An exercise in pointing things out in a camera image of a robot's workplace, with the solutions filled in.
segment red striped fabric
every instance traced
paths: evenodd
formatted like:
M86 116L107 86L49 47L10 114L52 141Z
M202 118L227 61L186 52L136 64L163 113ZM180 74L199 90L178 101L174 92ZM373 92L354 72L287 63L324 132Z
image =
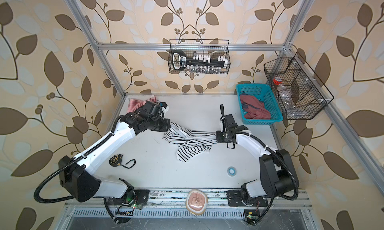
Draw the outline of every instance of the red striped fabric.
M147 100L139 100L139 99L136 99L136 98L130 98L129 99L129 103L128 103L127 113L134 112L136 109L138 109L141 106L143 106L145 104L145 102L147 102L147 101L151 101L151 102L154 102L154 103L158 102L158 100L157 100L155 95L153 95L152 98L148 98Z

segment white tabletop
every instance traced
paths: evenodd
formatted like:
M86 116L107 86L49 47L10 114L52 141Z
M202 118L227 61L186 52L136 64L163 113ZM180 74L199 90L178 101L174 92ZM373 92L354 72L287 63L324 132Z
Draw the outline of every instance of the white tabletop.
M129 98L148 99L150 95L129 95L121 115L126 114ZM238 125L242 125L237 95L158 95L170 110L165 117L172 122L192 130L216 132L220 130L220 103L225 114L232 114ZM253 135L265 144L277 148L269 125L247 125ZM226 144L214 144L210 152L194 157L188 162L176 158L177 145L162 139L164 133L145 131L123 144L113 155L122 154L125 164L136 159L131 169L112 167L106 160L96 175L114 179L123 178L134 187L148 188L240 188L259 176L259 159L246 149L236 145L227 149ZM229 166L237 174L227 174Z

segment blue object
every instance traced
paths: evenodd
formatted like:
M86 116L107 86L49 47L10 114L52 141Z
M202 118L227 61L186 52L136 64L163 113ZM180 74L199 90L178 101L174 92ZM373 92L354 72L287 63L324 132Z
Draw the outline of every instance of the blue object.
M283 120L280 108L277 104L276 98L272 92L271 87L268 84L238 84L236 85L237 98L239 100L240 111L243 119L243 124L259 124L259 125L271 125L274 122L280 122ZM259 101L264 102L265 108L271 113L271 119L247 119L244 115L247 114L242 108L240 101L240 95L242 93L253 95Z
M227 170L227 173L228 173L229 176L233 177L234 175L236 175L236 168L229 167L228 170Z

